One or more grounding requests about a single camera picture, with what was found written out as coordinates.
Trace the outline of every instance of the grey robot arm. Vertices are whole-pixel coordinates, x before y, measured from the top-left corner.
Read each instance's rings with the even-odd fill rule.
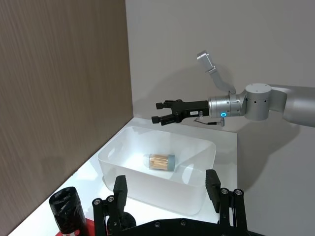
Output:
[[[315,88],[250,84],[241,94],[209,98],[210,118],[265,120],[269,111],[282,113],[290,123],[315,127]]]
[[[195,121],[203,123],[201,118],[209,115],[210,118],[220,118],[220,121],[204,124],[224,126],[225,117],[244,116],[249,120],[265,120],[271,110],[282,113],[283,119],[290,123],[315,127],[315,88],[250,84],[242,93],[236,94],[235,88],[221,79],[206,51],[199,53],[197,60],[211,75],[217,88],[228,95],[210,97],[207,103],[184,103],[182,100],[157,103],[157,109],[171,108],[172,114],[161,118],[152,117],[153,123],[180,123],[188,117],[196,117]]]

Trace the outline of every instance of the plastic container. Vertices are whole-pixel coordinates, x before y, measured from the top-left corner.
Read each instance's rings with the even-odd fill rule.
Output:
[[[175,155],[175,170],[151,170],[143,163],[148,153]],[[216,154],[214,143],[169,132],[129,127],[98,154],[106,186],[126,175],[128,197],[185,215],[197,214],[206,196],[206,170]]]

